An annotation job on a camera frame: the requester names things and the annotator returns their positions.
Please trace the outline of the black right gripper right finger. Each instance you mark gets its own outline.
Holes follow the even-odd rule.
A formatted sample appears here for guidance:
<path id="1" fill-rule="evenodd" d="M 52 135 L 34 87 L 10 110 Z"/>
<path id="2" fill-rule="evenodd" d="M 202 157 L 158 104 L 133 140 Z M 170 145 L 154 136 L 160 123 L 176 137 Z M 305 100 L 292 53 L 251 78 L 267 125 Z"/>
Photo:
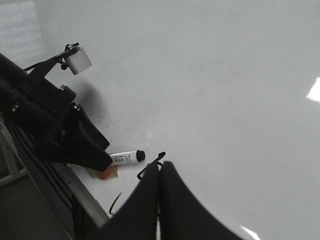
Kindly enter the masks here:
<path id="1" fill-rule="evenodd" d="M 173 163 L 160 169 L 160 238 L 162 240 L 240 240 L 197 200 Z"/>

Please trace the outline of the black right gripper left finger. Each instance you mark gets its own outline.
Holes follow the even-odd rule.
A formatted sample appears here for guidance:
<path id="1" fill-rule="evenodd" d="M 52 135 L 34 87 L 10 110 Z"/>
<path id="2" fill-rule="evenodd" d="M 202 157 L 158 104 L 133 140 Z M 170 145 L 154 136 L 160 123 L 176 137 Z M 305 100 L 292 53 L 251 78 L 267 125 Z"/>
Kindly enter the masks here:
<path id="1" fill-rule="evenodd" d="M 149 164 L 126 202 L 89 240 L 155 240 L 159 202 L 160 172 Z"/>

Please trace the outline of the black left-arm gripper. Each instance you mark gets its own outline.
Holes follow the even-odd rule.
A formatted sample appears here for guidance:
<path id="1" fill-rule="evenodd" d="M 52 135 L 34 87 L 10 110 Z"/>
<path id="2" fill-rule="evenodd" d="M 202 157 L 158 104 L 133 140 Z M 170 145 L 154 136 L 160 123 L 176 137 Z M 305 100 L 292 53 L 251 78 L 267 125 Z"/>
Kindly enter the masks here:
<path id="1" fill-rule="evenodd" d="M 73 100 L 76 93 L 68 86 L 60 88 L 45 78 L 0 78 L 0 112 L 6 126 L 19 127 L 34 139 L 34 155 L 48 163 L 73 164 L 104 171 L 112 159 L 105 152 L 110 145 L 96 128 L 83 106 Z M 59 136 L 70 106 L 86 135 Z"/>

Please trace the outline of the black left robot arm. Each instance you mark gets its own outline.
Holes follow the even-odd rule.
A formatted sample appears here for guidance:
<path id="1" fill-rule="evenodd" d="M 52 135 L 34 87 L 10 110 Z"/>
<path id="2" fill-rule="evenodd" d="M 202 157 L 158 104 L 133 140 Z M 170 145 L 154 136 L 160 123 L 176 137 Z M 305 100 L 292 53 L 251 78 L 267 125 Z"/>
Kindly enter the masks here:
<path id="1" fill-rule="evenodd" d="M 31 151 L 37 159 L 103 172 L 112 163 L 106 152 L 110 143 L 75 103 L 76 93 L 45 78 L 55 64 L 51 58 L 27 73 L 1 55 L 0 112 L 32 136 Z"/>

